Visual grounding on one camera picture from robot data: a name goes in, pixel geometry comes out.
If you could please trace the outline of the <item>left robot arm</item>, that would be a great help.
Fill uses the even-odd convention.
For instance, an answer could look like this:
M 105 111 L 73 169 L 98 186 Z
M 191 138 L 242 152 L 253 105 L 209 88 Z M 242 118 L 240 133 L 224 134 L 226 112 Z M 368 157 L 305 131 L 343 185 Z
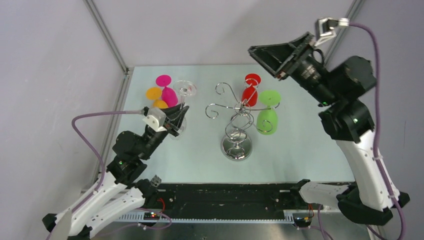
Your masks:
M 69 225 L 64 237 L 67 240 L 89 240 L 100 230 L 124 213 L 140 208 L 153 208 L 158 202 L 158 186 L 162 180 L 155 175 L 152 179 L 139 179 L 146 170 L 154 151 L 171 135 L 180 135 L 180 129 L 189 106 L 180 103 L 160 109 L 144 107 L 140 110 L 121 110 L 87 113 L 76 116 L 71 125 L 80 138 L 96 155 L 101 168 L 99 179 L 71 206 L 60 213 L 48 213 L 43 225 L 52 239 L 65 215 L 69 215 Z M 105 164 L 94 146 L 76 126 L 83 118 L 107 115 L 141 115 L 145 123 L 144 133 L 121 132 L 112 147 L 115 157 Z

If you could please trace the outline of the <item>red wine glass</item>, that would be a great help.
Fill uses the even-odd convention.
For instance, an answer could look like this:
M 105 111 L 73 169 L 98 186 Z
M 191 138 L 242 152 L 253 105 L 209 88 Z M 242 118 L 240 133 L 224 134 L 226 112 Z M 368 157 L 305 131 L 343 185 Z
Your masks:
M 256 73 L 249 73 L 245 76 L 245 89 L 242 93 L 242 102 L 248 107 L 254 107 L 258 100 L 258 86 L 261 77 Z

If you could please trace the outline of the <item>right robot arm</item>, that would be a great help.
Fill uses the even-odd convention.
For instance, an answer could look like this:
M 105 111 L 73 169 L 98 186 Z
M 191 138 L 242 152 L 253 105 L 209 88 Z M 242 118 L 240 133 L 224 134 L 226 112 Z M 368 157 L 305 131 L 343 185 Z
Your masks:
M 312 34 L 281 44 L 256 45 L 249 55 L 278 80 L 292 78 L 325 110 L 319 113 L 324 131 L 346 157 L 354 176 L 348 185 L 330 185 L 308 179 L 291 188 L 291 204 L 304 209 L 321 204 L 339 209 L 351 222 L 384 226 L 392 209 L 405 206 L 410 197 L 389 178 L 379 149 L 374 146 L 376 126 L 360 97 L 374 88 L 377 79 L 371 62 L 354 55 L 327 70 L 313 53 Z

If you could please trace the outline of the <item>orange wine glass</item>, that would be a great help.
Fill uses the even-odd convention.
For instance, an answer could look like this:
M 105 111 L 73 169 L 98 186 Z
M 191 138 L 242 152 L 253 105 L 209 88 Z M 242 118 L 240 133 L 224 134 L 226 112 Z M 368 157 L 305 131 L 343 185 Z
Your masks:
M 162 93 L 160 87 L 151 87 L 146 91 L 145 97 L 152 101 L 153 108 L 166 109 L 169 107 L 168 104 L 162 100 Z

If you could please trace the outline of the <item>chrome wine glass rack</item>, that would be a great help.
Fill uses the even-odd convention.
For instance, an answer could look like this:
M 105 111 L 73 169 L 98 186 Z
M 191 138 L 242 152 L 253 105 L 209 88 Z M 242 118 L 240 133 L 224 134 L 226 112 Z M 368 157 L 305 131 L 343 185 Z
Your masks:
M 232 161 L 246 160 L 253 152 L 253 142 L 248 135 L 247 130 L 254 128 L 257 130 L 257 117 L 260 110 L 266 106 L 259 102 L 255 106 L 246 106 L 241 99 L 235 98 L 235 105 L 227 106 L 217 103 L 210 103 L 205 107 L 205 115 L 210 119 L 217 119 L 219 112 L 213 110 L 213 107 L 221 107 L 233 110 L 229 123 L 225 126 L 225 135 L 220 142 L 220 149 L 224 156 Z

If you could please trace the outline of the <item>clear wine glass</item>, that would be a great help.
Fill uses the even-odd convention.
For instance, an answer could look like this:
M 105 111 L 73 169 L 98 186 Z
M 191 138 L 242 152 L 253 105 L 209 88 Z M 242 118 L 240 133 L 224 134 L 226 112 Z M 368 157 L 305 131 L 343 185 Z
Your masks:
M 173 90 L 179 96 L 179 103 L 184 105 L 186 104 L 187 98 L 194 96 L 197 92 L 196 86 L 192 82 L 187 80 L 177 81 L 173 85 Z M 180 140 L 183 136 L 183 133 L 187 129 L 187 120 L 185 117 L 182 118 L 180 123 L 181 123 L 181 126 L 178 130 L 179 135 L 178 136 L 171 135 L 170 137 L 172 140 L 175 140 L 175 141 Z

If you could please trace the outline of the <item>green wine glass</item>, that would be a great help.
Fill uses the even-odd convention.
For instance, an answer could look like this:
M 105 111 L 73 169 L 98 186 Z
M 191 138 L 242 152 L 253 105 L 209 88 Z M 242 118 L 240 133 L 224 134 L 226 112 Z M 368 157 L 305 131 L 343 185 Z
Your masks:
M 265 108 L 259 111 L 256 129 L 260 134 L 272 135 L 278 128 L 279 121 L 275 108 L 281 102 L 281 95 L 273 89 L 265 90 L 259 94 L 258 100 L 265 105 Z

